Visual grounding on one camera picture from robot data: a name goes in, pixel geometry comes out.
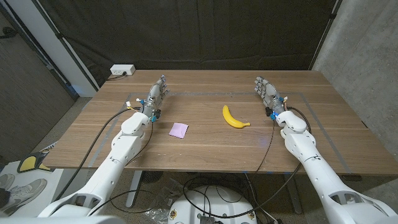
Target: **blue connector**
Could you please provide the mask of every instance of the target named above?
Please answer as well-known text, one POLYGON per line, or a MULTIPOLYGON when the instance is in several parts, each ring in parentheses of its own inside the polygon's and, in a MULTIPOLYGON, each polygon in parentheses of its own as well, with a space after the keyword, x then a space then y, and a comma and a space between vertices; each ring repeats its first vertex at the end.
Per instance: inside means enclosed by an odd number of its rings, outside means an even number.
POLYGON ((274 111, 274 112, 272 112, 272 114, 271 114, 269 117, 271 118, 271 120, 275 121, 275 120, 276 120, 276 117, 277 117, 278 115, 279 115, 279 114, 278 114, 278 113, 275 113, 275 111, 274 111))

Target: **yellow object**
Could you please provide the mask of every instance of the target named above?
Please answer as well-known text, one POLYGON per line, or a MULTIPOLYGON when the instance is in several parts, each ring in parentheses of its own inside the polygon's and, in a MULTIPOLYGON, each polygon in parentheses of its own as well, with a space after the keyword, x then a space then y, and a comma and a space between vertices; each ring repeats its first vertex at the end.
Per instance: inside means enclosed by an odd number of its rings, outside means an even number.
POLYGON ((45 165, 43 165, 43 164, 40 164, 40 165, 39 165, 39 169, 43 169, 43 170, 48 170, 48 171, 51 171, 51 169, 50 169, 50 168, 46 167, 46 166, 45 166, 45 165))
POLYGON ((37 169, 53 172, 54 169, 50 169, 42 164, 47 154, 48 153, 43 152, 34 152, 29 154, 25 159, 21 159, 17 168, 17 172, 22 173, 37 169))
POLYGON ((224 116, 224 119, 226 120, 226 122, 234 128, 243 128, 245 126, 250 126, 250 123, 243 123, 243 122, 238 121, 235 118, 233 118, 231 116, 231 114, 229 113, 229 109, 228 109, 227 105, 225 105, 223 108, 223 116, 224 116))
POLYGON ((34 169, 36 164, 36 157, 35 156, 29 156, 28 158, 26 158, 22 164, 21 167, 19 168, 19 170, 21 172, 27 171, 27 170, 31 170, 34 169))

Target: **electrical outlet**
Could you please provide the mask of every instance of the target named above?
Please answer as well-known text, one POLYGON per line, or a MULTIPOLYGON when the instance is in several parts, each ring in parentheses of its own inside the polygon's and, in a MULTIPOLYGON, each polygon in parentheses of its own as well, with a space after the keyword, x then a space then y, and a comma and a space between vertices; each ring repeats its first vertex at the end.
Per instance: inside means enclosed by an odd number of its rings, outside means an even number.
POLYGON ((132 75, 136 71, 134 65, 113 65, 111 68, 112 75, 122 75, 126 72, 126 75, 132 75))

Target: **sneaker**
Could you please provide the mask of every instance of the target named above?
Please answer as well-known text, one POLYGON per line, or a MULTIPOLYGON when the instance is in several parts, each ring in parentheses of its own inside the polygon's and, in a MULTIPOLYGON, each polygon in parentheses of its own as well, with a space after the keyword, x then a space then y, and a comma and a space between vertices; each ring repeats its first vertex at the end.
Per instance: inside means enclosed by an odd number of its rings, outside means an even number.
POLYGON ((0 188, 8 190, 15 180, 15 176, 12 174, 4 174, 0 177, 0 188))
POLYGON ((23 205, 26 205, 39 196, 46 185, 47 181, 45 179, 37 179, 23 187, 13 187, 9 190, 11 194, 7 205, 0 208, 0 211, 7 215, 12 215, 23 205))

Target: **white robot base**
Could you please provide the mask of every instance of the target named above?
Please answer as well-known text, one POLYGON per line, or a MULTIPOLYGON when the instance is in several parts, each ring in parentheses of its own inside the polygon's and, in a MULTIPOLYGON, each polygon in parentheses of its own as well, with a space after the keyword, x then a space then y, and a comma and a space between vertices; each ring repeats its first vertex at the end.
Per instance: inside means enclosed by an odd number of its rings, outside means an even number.
MULTIPOLYGON (((204 208, 204 211, 215 215, 230 216, 253 209, 252 205, 240 194, 218 185, 201 186, 195 190, 188 191, 186 194, 188 199, 197 207, 204 208)), ((257 224, 254 212, 236 218, 209 217, 209 215, 203 214, 203 212, 191 205, 184 195, 172 205, 168 220, 168 224, 219 222, 224 224, 257 224)))

